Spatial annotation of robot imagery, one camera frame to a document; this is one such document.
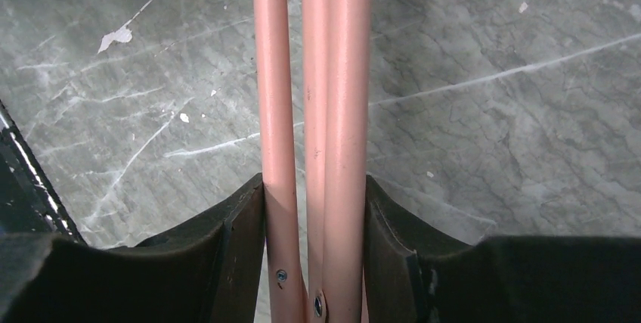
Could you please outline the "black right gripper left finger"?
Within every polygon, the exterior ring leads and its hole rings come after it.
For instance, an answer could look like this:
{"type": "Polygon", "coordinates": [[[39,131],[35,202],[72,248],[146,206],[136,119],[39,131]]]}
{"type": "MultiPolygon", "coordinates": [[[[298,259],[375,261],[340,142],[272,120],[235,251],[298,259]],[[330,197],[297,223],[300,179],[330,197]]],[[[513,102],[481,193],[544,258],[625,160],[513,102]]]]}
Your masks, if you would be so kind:
{"type": "Polygon", "coordinates": [[[251,322],[265,248],[254,175],[215,206],[133,247],[56,233],[1,238],[3,322],[251,322]]]}

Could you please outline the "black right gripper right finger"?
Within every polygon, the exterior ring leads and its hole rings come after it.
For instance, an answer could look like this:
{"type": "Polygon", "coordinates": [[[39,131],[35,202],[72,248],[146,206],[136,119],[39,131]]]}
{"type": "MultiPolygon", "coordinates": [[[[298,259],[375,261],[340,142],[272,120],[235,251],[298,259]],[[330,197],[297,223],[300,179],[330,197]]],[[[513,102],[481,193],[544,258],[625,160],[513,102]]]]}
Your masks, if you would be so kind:
{"type": "Polygon", "coordinates": [[[468,245],[367,178],[371,322],[638,322],[637,238],[493,236],[468,245]]]}

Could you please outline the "pink tripod music stand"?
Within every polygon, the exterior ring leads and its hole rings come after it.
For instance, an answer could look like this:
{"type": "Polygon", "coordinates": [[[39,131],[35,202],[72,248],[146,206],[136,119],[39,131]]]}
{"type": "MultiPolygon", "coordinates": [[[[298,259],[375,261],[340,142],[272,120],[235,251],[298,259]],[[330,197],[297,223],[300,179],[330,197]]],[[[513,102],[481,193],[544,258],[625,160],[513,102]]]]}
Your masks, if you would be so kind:
{"type": "Polygon", "coordinates": [[[253,0],[271,317],[366,322],[371,0],[301,0],[308,266],[301,267],[287,0],[253,0]]]}

